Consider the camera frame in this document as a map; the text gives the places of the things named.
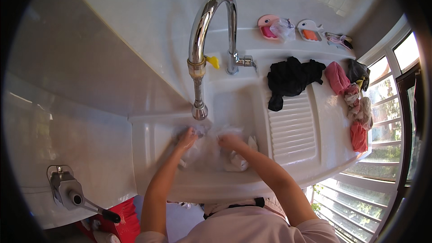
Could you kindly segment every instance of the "faucet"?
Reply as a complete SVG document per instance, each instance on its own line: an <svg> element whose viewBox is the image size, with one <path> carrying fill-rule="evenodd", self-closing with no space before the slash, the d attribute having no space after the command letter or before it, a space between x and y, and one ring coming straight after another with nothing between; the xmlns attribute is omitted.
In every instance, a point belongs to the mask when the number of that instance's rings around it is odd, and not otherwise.
<svg viewBox="0 0 432 243"><path fill-rule="evenodd" d="M226 72L236 75L239 66L258 68L251 56L239 56L235 48L237 37L237 3L235 0L205 0L193 21L191 37L189 39L189 58L187 67L194 82L195 102L192 107L192 116L196 120L207 118L209 110L203 101L202 79L206 74L207 56L204 55L204 42L213 14L221 3L226 3L228 13L228 66Z"/></svg>

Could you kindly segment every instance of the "hand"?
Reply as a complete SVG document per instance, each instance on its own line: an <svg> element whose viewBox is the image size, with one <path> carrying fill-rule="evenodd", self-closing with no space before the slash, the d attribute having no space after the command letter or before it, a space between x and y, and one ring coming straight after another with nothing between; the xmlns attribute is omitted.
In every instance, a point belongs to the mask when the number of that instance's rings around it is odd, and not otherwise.
<svg viewBox="0 0 432 243"><path fill-rule="evenodd" d="M223 148L234 151L240 151L249 148L248 144L245 143L240 136L235 134L225 134L219 136L219 145Z"/></svg>
<svg viewBox="0 0 432 243"><path fill-rule="evenodd" d="M192 147L197 139L198 135L195 134L195 130L192 127L189 127L187 131L181 135L175 148L186 151Z"/></svg>

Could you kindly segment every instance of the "pink shirt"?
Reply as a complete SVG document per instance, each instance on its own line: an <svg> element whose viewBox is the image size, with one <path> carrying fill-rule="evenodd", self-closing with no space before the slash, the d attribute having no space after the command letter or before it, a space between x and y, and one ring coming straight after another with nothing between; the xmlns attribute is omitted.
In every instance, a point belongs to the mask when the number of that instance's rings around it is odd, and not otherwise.
<svg viewBox="0 0 432 243"><path fill-rule="evenodd" d="M167 242L168 238L158 232L141 233L135 240L135 243ZM177 242L340 243L326 220L313 219L290 227L279 215L256 206L221 210Z"/></svg>

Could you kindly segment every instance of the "yellow valve handle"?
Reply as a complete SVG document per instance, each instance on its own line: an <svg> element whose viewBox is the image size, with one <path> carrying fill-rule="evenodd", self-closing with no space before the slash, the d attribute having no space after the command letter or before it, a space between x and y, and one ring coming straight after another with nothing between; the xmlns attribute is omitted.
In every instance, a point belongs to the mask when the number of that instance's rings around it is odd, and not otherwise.
<svg viewBox="0 0 432 243"><path fill-rule="evenodd" d="M207 62L209 62L210 64L212 64L212 66L215 69L219 69L219 59L217 59L217 57L212 56L212 57L206 57Z"/></svg>

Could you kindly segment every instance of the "person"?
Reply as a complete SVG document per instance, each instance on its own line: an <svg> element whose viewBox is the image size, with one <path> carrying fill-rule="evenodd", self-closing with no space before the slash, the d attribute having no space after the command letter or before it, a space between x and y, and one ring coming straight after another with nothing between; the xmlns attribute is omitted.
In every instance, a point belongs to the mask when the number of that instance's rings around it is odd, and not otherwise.
<svg viewBox="0 0 432 243"><path fill-rule="evenodd" d="M136 237L136 243L168 242L166 198L181 156L197 138L193 128L189 128L153 176L144 197L141 234ZM208 218L178 242L339 243L334 228L328 221L316 216L305 194L280 165L251 149L234 134L220 136L219 145L236 151L249 162L277 199L257 198L232 204L206 204L204 213Z"/></svg>

